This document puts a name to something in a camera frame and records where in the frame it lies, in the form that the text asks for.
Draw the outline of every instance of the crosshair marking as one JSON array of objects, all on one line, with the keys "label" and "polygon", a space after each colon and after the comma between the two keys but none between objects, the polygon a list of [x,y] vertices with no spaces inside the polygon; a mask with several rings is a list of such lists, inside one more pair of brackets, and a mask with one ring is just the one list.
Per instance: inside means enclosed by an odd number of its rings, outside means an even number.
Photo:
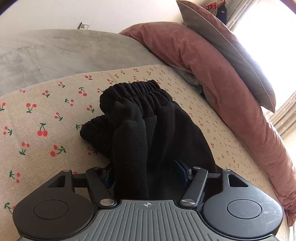
[{"label": "crosshair marking", "polygon": [[151,204],[150,202],[146,202],[146,203],[144,203],[144,204],[142,204],[142,205],[144,205],[145,207],[150,207],[150,206],[153,205],[153,204]]}]

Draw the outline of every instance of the pillow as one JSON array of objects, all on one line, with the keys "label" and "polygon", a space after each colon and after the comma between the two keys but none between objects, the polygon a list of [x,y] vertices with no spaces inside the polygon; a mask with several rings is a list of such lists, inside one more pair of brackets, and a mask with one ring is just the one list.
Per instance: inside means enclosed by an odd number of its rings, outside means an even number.
[{"label": "pillow", "polygon": [[134,38],[169,65],[193,73],[207,100],[268,175],[291,226],[296,220],[296,171],[273,125],[223,55],[199,34],[172,22],[140,23],[120,34]]},{"label": "pillow", "polygon": [[203,36],[228,60],[260,106],[275,112],[274,90],[259,64],[236,36],[214,15],[192,2],[177,1],[187,27]]}]

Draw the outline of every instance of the beige bedsheet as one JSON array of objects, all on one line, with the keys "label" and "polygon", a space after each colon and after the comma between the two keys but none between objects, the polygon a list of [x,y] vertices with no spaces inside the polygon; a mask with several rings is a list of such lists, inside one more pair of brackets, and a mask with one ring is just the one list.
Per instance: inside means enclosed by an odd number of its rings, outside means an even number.
[{"label": "beige bedsheet", "polygon": [[[102,115],[99,96],[119,82],[154,79],[202,130],[216,163],[230,168],[276,199],[265,173],[217,114],[174,70],[163,65],[77,74],[0,97],[0,240],[19,237],[14,206],[63,169],[82,173],[108,160],[79,135],[81,125]],[[277,238],[288,240],[287,221]]]}]

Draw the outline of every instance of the metal screw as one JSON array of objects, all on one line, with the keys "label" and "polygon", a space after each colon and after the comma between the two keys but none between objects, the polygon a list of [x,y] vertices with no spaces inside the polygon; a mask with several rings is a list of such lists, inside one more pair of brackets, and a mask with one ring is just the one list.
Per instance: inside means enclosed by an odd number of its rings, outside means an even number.
[{"label": "metal screw", "polygon": [[190,198],[185,198],[181,200],[181,204],[184,206],[193,206],[195,204],[195,201]]},{"label": "metal screw", "polygon": [[113,199],[105,198],[100,201],[100,204],[103,206],[111,206],[115,203]]}]

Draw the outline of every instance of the black sweatpants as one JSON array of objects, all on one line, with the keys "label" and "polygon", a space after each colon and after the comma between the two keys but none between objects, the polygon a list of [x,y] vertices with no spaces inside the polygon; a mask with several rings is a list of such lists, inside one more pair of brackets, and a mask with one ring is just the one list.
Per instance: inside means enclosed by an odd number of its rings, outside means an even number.
[{"label": "black sweatpants", "polygon": [[178,202],[185,190],[172,172],[173,159],[217,172],[201,130],[154,80],[110,86],[100,108],[105,114],[80,135],[113,162],[117,200]]}]

